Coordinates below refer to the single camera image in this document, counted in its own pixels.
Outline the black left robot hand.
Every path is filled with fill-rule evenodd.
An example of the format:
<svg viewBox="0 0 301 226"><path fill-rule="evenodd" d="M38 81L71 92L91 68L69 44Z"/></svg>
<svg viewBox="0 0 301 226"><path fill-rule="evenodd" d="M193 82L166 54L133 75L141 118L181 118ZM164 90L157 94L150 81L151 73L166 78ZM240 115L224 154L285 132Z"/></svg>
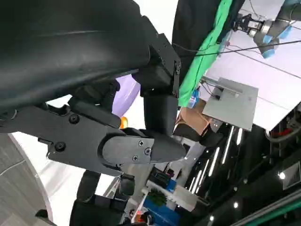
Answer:
<svg viewBox="0 0 301 226"><path fill-rule="evenodd" d="M100 174L133 195L128 164L179 160L172 139L181 60L133 0L3 0L0 131L35 136L51 160L85 169L77 200L90 203ZM145 129L121 129L111 112L116 79L141 85Z"/></svg>

